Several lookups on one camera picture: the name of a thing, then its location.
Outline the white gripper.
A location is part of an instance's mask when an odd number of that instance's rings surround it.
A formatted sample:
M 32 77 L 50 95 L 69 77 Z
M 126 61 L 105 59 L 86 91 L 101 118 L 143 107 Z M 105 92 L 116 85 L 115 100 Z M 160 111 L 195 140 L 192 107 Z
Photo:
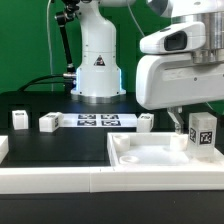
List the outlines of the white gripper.
M 176 106 L 223 100 L 224 63 L 196 65 L 189 53 L 144 56 L 137 65 L 136 99 L 148 110 L 168 108 L 175 132 L 182 134 L 182 108 Z

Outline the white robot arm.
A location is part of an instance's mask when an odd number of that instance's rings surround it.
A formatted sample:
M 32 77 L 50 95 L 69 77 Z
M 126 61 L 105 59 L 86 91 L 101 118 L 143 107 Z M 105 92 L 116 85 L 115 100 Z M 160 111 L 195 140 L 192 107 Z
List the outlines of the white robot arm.
M 92 0 L 79 4 L 82 63 L 75 98 L 107 103 L 125 93 L 116 64 L 116 28 L 99 8 L 135 0 Z M 224 99 L 224 0 L 146 0 L 170 26 L 140 40 L 136 99 L 148 110 L 165 108 L 182 131 L 184 105 Z

